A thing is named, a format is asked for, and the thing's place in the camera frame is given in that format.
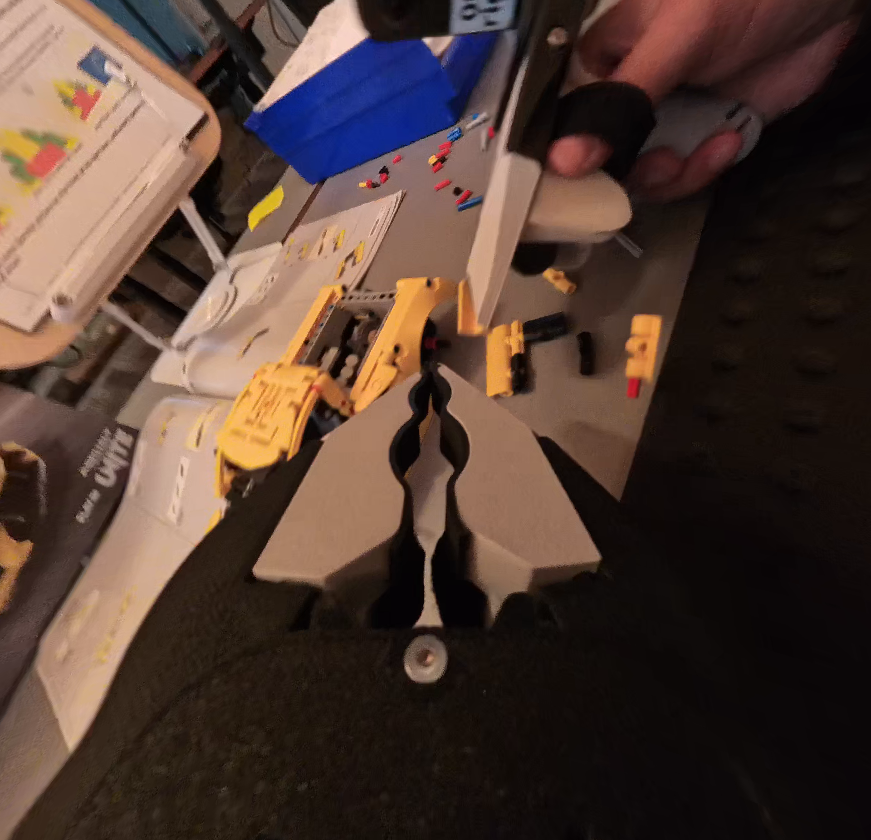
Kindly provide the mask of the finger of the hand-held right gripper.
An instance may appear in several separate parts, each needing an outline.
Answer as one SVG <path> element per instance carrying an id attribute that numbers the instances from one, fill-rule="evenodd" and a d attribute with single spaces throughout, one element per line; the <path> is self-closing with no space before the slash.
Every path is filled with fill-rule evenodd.
<path id="1" fill-rule="evenodd" d="M 465 275 L 477 327 L 488 327 L 495 313 L 541 174 L 536 159 L 509 151 L 496 155 Z"/>

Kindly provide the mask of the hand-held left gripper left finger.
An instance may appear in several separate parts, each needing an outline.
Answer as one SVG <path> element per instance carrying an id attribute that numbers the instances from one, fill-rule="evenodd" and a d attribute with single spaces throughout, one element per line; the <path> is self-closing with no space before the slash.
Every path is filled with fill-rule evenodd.
<path id="1" fill-rule="evenodd" d="M 304 585 L 366 626 L 414 626 L 425 552 L 408 474 L 430 420 L 430 373 L 416 373 L 322 441 L 254 564 L 257 580 Z"/>

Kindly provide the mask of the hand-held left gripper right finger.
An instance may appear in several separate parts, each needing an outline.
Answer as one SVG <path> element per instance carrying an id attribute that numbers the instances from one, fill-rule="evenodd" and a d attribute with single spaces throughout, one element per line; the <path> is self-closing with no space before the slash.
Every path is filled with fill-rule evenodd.
<path id="1" fill-rule="evenodd" d="M 602 556 L 529 427 L 446 367 L 434 370 L 452 474 L 434 551 L 445 626 L 488 626 L 506 599 L 595 573 Z"/>

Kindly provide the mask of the yellow curved panel brick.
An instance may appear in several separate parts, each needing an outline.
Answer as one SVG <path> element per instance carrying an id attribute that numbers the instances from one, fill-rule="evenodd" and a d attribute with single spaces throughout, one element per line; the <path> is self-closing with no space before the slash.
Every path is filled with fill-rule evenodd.
<path id="1" fill-rule="evenodd" d="M 463 337 L 480 337 L 487 333 L 487 328 L 476 319 L 468 279 L 461 280 L 456 290 L 456 333 Z"/>

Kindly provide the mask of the yellow brick car model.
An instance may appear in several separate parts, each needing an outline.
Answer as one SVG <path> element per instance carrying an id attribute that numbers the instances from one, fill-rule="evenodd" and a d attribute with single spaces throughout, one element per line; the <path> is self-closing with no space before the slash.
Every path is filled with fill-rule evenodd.
<path id="1" fill-rule="evenodd" d="M 216 497 L 245 497 L 307 439 L 417 374 L 440 346 L 431 315 L 457 293 L 444 277 L 400 279 L 386 291 L 321 288 L 284 352 L 256 370 L 217 432 Z"/>

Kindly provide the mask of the yellow panel brick assembly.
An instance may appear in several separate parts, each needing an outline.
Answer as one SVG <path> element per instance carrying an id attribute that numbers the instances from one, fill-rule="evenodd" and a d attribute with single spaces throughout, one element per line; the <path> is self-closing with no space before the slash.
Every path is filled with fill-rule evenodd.
<path id="1" fill-rule="evenodd" d="M 528 386 L 524 324 L 501 324 L 489 330 L 486 339 L 486 394 L 507 398 L 523 394 Z"/>

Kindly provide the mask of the grey desk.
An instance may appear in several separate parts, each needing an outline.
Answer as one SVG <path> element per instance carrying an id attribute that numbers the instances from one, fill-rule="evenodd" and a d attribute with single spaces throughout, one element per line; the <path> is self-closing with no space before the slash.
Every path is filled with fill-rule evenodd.
<path id="1" fill-rule="evenodd" d="M 550 437 L 582 465 L 612 495 L 619 497 L 635 455 L 653 384 L 642 388 L 640 399 L 625 398 L 624 345 L 635 314 L 659 314 L 663 319 L 662 345 L 666 346 L 677 316 L 693 263 L 707 206 L 697 197 L 668 206 L 639 206 L 629 224 L 628 238 L 642 248 L 634 258 L 613 238 L 595 246 L 563 245 L 558 266 L 566 270 L 579 290 L 559 295 L 538 278 L 511 274 L 494 319 L 526 319 L 554 311 L 565 312 L 573 329 L 589 331 L 595 340 L 596 371 L 581 377 L 576 367 L 577 346 L 562 339 L 536 345 L 532 363 L 531 392 L 507 399 L 505 409 L 526 422 L 539 435 Z M 12 696 L 2 719 L 2 838 L 11 838 L 28 809 L 38 800 L 70 757 L 64 736 L 66 716 L 59 720 L 54 693 L 81 693 L 83 718 L 91 720 L 112 682 L 119 661 L 129 646 L 145 612 L 154 602 L 155 589 L 164 585 L 189 553 L 191 541 L 177 526 L 158 521 L 143 498 L 125 501 L 118 509 L 113 528 L 106 533 L 96 558 L 106 559 L 93 573 L 114 574 L 110 566 L 156 561 L 157 551 L 166 555 L 160 573 L 135 574 L 135 584 L 147 584 L 141 601 L 129 588 L 113 596 L 128 602 L 117 615 L 114 629 L 96 604 L 96 596 L 83 605 L 83 590 L 73 596 L 46 630 L 44 646 L 72 649 L 64 660 L 74 671 L 85 671 L 84 683 L 72 682 L 66 671 L 44 684 L 41 665 L 56 674 L 56 660 L 40 651 L 32 669 Z"/>

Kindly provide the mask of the person's right hand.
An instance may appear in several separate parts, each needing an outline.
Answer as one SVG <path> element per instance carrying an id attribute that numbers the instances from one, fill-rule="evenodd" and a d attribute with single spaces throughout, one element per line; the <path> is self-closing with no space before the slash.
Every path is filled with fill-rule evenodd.
<path id="1" fill-rule="evenodd" d="M 705 88 L 766 121 L 818 93 L 869 0 L 618 0 L 580 36 L 574 72 L 631 84 L 659 104 Z"/>

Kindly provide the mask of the scattered small pin bricks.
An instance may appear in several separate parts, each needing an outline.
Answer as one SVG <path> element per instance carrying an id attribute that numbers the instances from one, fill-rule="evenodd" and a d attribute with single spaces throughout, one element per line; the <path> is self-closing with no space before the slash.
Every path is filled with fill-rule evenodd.
<path id="1" fill-rule="evenodd" d="M 467 115 L 460 123 L 446 132 L 443 140 L 427 159 L 427 167 L 434 176 L 440 175 L 450 163 L 452 155 L 455 154 L 455 147 L 460 145 L 462 149 L 469 150 L 472 147 L 473 139 L 477 141 L 482 156 L 485 156 L 491 145 L 495 143 L 495 137 L 496 129 L 493 118 L 488 112 L 474 112 Z M 399 152 L 396 153 L 388 163 L 382 164 L 374 177 L 361 179 L 357 184 L 358 189 L 374 191 L 386 186 L 393 170 L 402 160 L 403 155 Z M 434 192 L 447 192 L 449 190 L 453 195 L 453 202 L 458 212 L 471 210 L 484 202 L 482 194 L 464 187 L 451 178 L 442 178 L 434 183 L 433 190 Z"/>

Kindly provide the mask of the instruction booklet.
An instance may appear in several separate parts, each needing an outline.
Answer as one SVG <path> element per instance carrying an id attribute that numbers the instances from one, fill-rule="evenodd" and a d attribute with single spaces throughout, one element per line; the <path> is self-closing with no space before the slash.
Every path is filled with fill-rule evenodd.
<path id="1" fill-rule="evenodd" d="M 301 339 L 300 364 L 346 389 L 357 378 L 395 297 L 362 280 L 403 190 L 303 224 L 284 242 L 247 250 L 215 273 L 155 366 L 159 382 L 197 398 L 166 398 L 139 432 L 111 526 L 38 649 L 36 674 L 68 751 L 93 723 L 147 612 L 227 508 L 217 488 L 219 433 L 234 399 L 289 350 L 324 288 L 339 305 Z"/>

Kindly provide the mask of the blue bin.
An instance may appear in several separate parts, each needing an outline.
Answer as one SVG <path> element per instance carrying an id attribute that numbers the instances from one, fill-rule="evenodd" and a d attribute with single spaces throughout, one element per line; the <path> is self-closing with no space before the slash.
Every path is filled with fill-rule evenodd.
<path id="1" fill-rule="evenodd" d="M 421 39 L 363 40 L 244 127 L 305 181 L 324 181 L 453 127 L 497 38 L 456 37 L 441 58 Z"/>

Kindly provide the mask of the white printed paper bags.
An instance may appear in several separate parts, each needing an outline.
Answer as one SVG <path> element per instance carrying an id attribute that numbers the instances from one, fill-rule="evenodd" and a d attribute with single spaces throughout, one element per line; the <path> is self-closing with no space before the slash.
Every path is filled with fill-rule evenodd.
<path id="1" fill-rule="evenodd" d="M 254 111 L 265 111 L 367 38 L 356 5 L 350 0 L 333 1 L 319 12 Z"/>

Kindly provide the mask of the yellow paper slip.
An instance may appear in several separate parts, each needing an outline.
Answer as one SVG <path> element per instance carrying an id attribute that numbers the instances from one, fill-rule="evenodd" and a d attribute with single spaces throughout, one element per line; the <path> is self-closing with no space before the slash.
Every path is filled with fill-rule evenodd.
<path id="1" fill-rule="evenodd" d="M 276 212 L 284 202 L 283 186 L 277 185 L 267 193 L 247 214 L 247 229 L 254 232 L 268 216 Z"/>

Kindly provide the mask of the black perforated mat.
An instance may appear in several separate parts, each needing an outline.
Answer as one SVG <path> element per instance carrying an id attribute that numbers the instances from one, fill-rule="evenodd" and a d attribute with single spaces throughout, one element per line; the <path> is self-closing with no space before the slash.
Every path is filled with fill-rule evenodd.
<path id="1" fill-rule="evenodd" d="M 721 182 L 626 485 L 792 824 L 869 838 L 869 112 L 807 108 Z"/>

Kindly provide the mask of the printed paper sheet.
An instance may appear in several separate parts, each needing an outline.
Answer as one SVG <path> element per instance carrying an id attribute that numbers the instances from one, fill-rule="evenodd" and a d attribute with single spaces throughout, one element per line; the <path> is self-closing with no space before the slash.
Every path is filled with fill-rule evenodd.
<path id="1" fill-rule="evenodd" d="M 31 333 L 115 257 L 206 111 L 60 1 L 1 3 L 1 315 Z"/>

